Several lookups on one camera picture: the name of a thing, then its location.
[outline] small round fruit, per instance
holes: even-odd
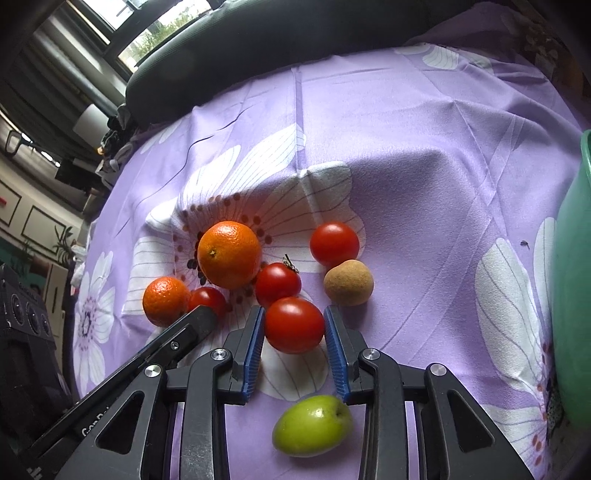
[[[265,316],[265,336],[283,353],[306,353],[324,336],[324,318],[309,301],[286,297],[273,303]]]
[[[345,223],[324,223],[312,234],[310,251],[318,263],[326,268],[334,268],[346,260],[357,258],[359,238]]]
[[[258,303],[265,309],[284,297],[295,297],[301,291],[301,278],[293,266],[272,263],[256,276],[255,295]]]
[[[349,407],[316,395],[288,408],[273,428],[273,446],[293,457],[313,457],[339,445],[353,428]]]
[[[255,277],[261,265],[261,252],[261,244],[246,225],[219,222],[199,241],[197,261],[211,283],[234,290]]]
[[[347,260],[324,276],[324,291],[338,305],[361,305],[374,291],[374,278],[365,264]]]
[[[227,304],[223,293],[213,287],[200,287],[191,292],[189,298],[189,311],[200,305],[210,307],[216,314],[217,319],[221,320],[226,314]]]
[[[168,327],[187,313],[189,295],[187,286],[177,278],[157,278],[144,291],[144,313],[154,325]]]

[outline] mandarin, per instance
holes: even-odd
[[[168,327],[187,313],[189,288],[174,277],[160,277],[144,291],[142,305],[148,320],[158,327]]]
[[[261,265],[261,244],[242,223],[216,223],[205,232],[197,247],[197,261],[205,277],[228,290],[249,283]]]

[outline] green apple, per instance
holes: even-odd
[[[332,395],[317,395],[284,412],[273,429],[273,445],[292,457],[313,457],[339,445],[352,427],[347,405]]]

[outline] silver bolt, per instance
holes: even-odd
[[[144,370],[144,375],[146,377],[154,378],[159,376],[162,373],[162,367],[160,365],[149,365]]]
[[[377,360],[379,358],[379,350],[375,348],[366,348],[363,351],[363,357],[367,360]]]
[[[431,365],[430,370],[433,375],[437,375],[438,377],[442,377],[447,373],[447,368],[445,368],[442,364],[433,364]]]
[[[214,360],[224,360],[228,356],[228,351],[225,348],[216,348],[212,352],[212,358]]]

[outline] tomato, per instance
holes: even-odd
[[[295,297],[301,290],[298,271],[285,256],[283,263],[272,263],[263,268],[256,277],[256,300],[265,309],[283,297]]]
[[[279,299],[267,310],[265,336],[283,353],[306,353],[324,336],[324,318],[309,301],[298,297]]]
[[[323,223],[310,238],[310,251],[318,263],[331,269],[357,258],[359,238],[349,225],[342,222]]]
[[[223,293],[213,287],[201,287],[191,292],[189,298],[189,311],[199,305],[210,307],[221,320],[226,314],[226,298]]]

